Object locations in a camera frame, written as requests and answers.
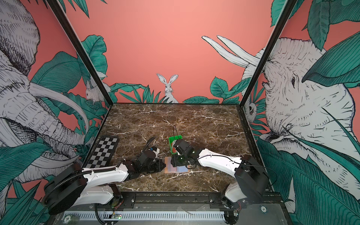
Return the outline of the green plastic tray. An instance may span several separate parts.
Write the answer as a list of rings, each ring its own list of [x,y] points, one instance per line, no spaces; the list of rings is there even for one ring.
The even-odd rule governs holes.
[[[170,153],[171,153],[172,155],[174,155],[174,154],[177,153],[176,149],[174,148],[174,144],[175,144],[175,142],[176,142],[177,140],[180,140],[180,139],[182,139],[182,135],[171,136],[171,137],[168,138],[168,140],[169,140],[169,146],[170,146]]]

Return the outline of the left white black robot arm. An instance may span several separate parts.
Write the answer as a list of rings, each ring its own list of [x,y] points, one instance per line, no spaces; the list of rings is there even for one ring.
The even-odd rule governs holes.
[[[123,199],[116,183],[165,169],[166,164],[158,158],[158,152],[159,149],[151,148],[116,166],[81,168],[78,164],[72,165],[45,185],[42,204],[50,215],[84,204],[109,204],[116,208]]]

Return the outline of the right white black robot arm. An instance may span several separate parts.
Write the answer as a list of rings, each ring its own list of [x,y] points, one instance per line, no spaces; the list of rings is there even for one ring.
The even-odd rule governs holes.
[[[212,152],[206,148],[195,148],[183,139],[174,140],[171,164],[177,166],[202,166],[216,169],[236,179],[221,195],[227,208],[244,206],[247,201],[260,202],[268,187],[269,175],[265,168],[251,155],[231,157]]]

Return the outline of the pink leather card holder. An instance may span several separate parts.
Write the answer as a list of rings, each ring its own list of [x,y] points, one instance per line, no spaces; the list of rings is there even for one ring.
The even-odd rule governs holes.
[[[167,168],[170,166],[170,165],[172,165],[171,164],[171,157],[165,157],[165,159],[164,159],[164,162],[165,162],[165,164],[166,164],[166,167],[165,167],[165,169],[164,169],[164,173],[165,174],[168,174],[168,172],[167,172]],[[177,172],[176,173],[189,173],[190,172],[190,170],[189,169],[187,169],[185,166],[177,166]]]

